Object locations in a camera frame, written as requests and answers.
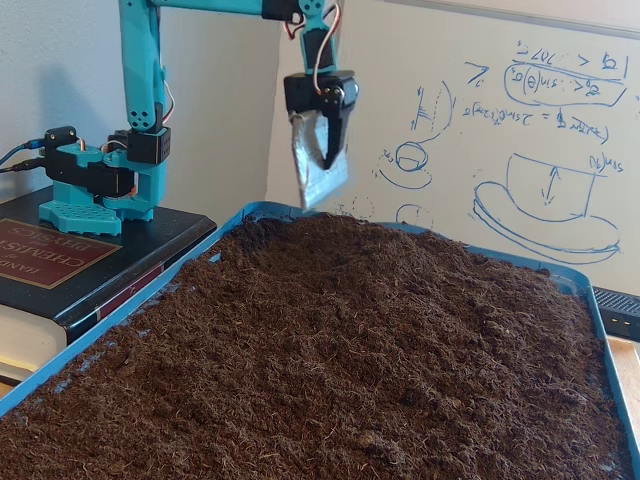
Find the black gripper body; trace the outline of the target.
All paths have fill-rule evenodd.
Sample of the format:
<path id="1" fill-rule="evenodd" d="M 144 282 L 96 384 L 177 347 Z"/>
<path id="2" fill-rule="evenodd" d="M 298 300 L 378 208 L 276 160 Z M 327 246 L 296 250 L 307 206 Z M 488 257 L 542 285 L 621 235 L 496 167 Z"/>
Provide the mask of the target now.
<path id="1" fill-rule="evenodd" d="M 284 78 L 286 109 L 289 113 L 321 112 L 327 118 L 340 117 L 356 103 L 359 86 L 353 71 L 304 73 Z"/>

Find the foil-wrapped blade gripper finger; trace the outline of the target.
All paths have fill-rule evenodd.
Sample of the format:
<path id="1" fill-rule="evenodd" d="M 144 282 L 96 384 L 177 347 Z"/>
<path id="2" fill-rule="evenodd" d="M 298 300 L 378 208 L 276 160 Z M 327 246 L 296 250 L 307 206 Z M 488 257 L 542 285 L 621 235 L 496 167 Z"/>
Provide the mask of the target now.
<path id="1" fill-rule="evenodd" d="M 291 113 L 291 148 L 296 167 L 301 205 L 312 209 L 343 187 L 348 180 L 345 149 L 325 170 L 328 157 L 328 120 L 318 111 Z"/>

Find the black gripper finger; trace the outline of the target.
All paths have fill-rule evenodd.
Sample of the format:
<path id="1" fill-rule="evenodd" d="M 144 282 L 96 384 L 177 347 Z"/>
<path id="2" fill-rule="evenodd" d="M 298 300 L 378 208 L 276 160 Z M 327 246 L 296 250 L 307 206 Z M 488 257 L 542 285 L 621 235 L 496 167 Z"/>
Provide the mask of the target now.
<path id="1" fill-rule="evenodd" d="M 330 170 L 345 145 L 348 121 L 357 101 L 356 85 L 335 85 L 325 90 L 321 112 L 327 119 L 324 170 Z"/>

